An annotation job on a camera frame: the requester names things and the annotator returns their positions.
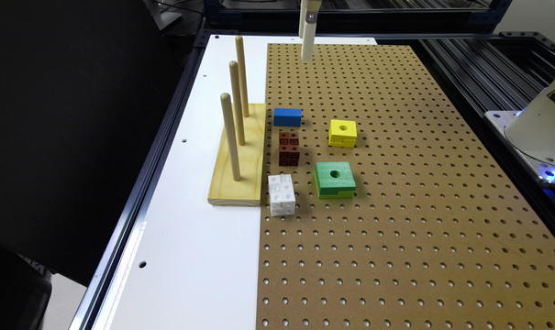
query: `yellow block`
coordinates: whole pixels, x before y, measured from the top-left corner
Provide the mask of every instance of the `yellow block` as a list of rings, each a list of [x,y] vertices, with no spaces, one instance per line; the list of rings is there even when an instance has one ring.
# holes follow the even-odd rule
[[[249,104],[249,117],[244,118],[245,145],[239,146],[239,181],[232,179],[226,130],[223,130],[207,195],[208,203],[218,206],[261,205],[266,115],[266,104]]]
[[[354,148],[357,143],[357,123],[352,120],[330,120],[328,145],[332,147]]]

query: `stacked red blocks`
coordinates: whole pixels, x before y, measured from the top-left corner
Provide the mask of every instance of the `stacked red blocks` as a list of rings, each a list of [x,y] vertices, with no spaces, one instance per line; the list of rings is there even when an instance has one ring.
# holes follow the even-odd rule
[[[295,132],[279,133],[279,166],[299,164],[299,137]]]

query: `wooden base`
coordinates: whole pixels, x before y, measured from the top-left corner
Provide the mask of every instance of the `wooden base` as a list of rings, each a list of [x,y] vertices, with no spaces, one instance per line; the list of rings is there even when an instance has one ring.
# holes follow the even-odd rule
[[[245,145],[239,146],[240,181],[232,179],[226,130],[222,132],[207,202],[218,206],[261,205],[262,156],[266,104],[249,104],[244,118]]]

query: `blue block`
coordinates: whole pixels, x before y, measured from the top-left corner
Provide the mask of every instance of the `blue block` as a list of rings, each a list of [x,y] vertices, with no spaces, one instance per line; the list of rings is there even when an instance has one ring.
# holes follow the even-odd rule
[[[273,125],[282,127],[300,127],[302,125],[302,109],[275,108]]]

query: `white robot part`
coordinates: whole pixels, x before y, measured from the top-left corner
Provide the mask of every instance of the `white robot part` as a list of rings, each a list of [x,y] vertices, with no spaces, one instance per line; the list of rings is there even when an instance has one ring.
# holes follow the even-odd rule
[[[505,127],[519,151],[555,167],[555,80]]]
[[[299,17],[299,38],[302,39],[302,61],[311,61],[316,38],[317,12],[322,0],[302,0]]]

